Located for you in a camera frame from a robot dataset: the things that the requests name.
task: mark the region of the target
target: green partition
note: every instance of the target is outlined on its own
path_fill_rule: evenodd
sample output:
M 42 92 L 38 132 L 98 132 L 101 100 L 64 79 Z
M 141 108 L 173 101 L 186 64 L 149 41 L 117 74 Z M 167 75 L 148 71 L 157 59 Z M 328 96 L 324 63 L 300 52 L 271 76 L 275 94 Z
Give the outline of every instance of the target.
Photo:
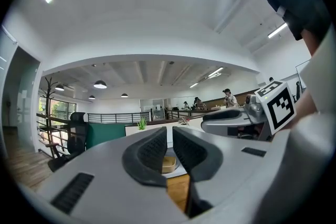
M 89 133 L 86 149 L 100 143 L 126 136 L 125 124 L 119 123 L 89 123 Z

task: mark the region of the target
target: wooden floor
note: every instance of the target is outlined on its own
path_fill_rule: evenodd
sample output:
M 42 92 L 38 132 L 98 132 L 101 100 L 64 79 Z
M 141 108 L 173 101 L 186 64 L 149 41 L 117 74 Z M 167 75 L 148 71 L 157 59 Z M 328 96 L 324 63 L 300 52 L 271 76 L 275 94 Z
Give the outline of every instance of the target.
M 51 158 L 40 152 L 35 153 L 22 147 L 15 129 L 4 129 L 8 153 L 7 165 L 15 180 L 37 190 L 42 182 L 52 175 L 47 162 Z M 184 211 L 189 187 L 189 175 L 167 179 L 167 194 Z
M 4 128 L 4 139 L 8 153 L 7 166 L 14 179 L 23 185 L 37 190 L 52 171 L 47 162 L 51 158 L 40 152 L 22 147 L 15 129 Z
M 187 202 L 189 180 L 189 175 L 167 179 L 167 193 L 183 212 Z

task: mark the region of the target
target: small plant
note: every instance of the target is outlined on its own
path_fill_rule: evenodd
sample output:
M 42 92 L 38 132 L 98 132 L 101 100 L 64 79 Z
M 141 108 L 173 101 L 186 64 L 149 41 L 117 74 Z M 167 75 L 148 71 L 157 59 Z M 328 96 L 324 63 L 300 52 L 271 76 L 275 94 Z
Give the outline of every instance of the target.
M 179 119 L 179 124 L 180 125 L 189 125 L 189 119 L 186 119 L 186 118 L 181 118 L 181 119 Z
M 140 121 L 138 122 L 139 130 L 146 130 L 146 126 L 147 126 L 147 121 L 145 120 L 145 118 L 141 118 Z

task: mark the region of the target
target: black office chair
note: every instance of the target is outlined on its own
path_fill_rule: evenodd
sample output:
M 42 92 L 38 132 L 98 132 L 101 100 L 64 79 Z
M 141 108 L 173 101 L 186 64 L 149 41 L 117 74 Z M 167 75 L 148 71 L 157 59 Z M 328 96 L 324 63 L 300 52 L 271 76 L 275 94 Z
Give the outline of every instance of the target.
M 52 159 L 48 162 L 48 166 L 53 172 L 60 169 L 67 162 L 71 161 L 85 151 L 89 125 L 87 122 L 84 121 L 84 114 L 84 112 L 74 112 L 70 116 L 67 143 L 68 152 L 70 153 L 70 155 L 60 156 L 56 148 L 56 146 L 59 146 L 58 143 L 50 143 L 46 145 L 46 147 L 51 147 L 51 150 L 57 156 L 57 158 Z

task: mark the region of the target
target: metal railing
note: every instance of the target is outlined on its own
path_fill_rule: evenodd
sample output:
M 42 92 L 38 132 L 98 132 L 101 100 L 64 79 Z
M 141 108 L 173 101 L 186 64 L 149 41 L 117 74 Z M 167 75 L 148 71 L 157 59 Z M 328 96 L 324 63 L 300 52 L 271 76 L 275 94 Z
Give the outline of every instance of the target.
M 169 120 L 180 119 L 192 116 L 201 116 L 211 112 L 210 110 L 167 110 L 167 118 Z
M 38 117 L 37 135 L 39 136 L 39 142 L 44 145 L 50 143 L 58 143 L 59 146 L 56 146 L 57 151 L 62 155 L 68 155 L 68 133 L 72 133 L 71 131 L 69 131 L 69 121 L 65 119 L 55 118 L 52 116 L 49 116 L 49 118 L 47 118 L 45 115 L 39 113 L 36 113 L 36 116 Z M 64 125 L 51 125 L 52 121 L 59 122 Z M 54 151 L 52 149 L 50 149 L 50 151 L 51 157 L 55 158 Z
M 149 112 L 123 113 L 123 114 L 93 114 L 88 113 L 88 120 L 91 123 L 135 123 L 141 118 L 150 121 Z
M 73 112 L 68 112 L 68 115 L 67 115 L 66 111 L 56 110 L 56 111 L 54 111 L 54 114 L 52 114 L 51 116 L 53 116 L 55 118 L 59 118 L 59 119 L 69 120 L 71 114 L 73 114 Z

